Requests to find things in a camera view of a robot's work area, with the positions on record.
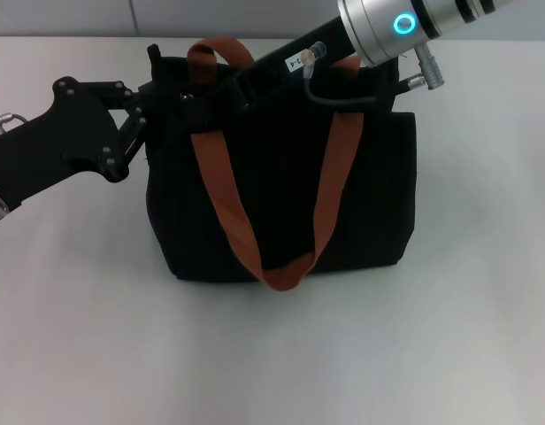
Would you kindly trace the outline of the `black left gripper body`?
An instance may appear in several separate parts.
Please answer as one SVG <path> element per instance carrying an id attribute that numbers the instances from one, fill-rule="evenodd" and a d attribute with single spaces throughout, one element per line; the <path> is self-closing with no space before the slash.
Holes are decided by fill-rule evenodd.
<path id="1" fill-rule="evenodd" d="M 101 82 L 63 77 L 52 89 L 47 112 L 0 135 L 0 198 L 9 211 L 78 173 L 113 183 L 127 177 L 104 163 L 102 148 L 115 143 L 119 130 L 110 111 L 122 107 L 101 104 Z"/>

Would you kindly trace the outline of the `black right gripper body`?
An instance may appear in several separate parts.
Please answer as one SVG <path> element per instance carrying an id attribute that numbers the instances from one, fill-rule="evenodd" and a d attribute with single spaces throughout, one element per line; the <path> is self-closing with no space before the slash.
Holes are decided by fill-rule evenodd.
<path id="1" fill-rule="evenodd" d="M 355 53 L 342 20 L 332 19 L 240 71 L 230 81 L 230 94 L 235 107 L 253 108 L 284 89 L 302 84 L 300 55 L 315 43 L 323 43 L 326 47 L 325 55 L 314 66 L 316 72 L 324 71 Z"/>

